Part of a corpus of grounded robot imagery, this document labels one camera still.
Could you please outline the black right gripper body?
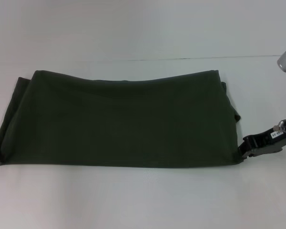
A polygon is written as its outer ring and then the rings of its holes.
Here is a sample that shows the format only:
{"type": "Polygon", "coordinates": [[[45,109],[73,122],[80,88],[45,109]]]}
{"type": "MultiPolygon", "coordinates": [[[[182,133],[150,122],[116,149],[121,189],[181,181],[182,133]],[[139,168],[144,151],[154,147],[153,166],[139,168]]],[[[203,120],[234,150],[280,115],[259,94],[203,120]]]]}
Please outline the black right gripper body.
{"type": "Polygon", "coordinates": [[[250,145],[248,157],[278,153],[286,146],[286,119],[265,132],[248,135],[243,140],[250,145]]]}

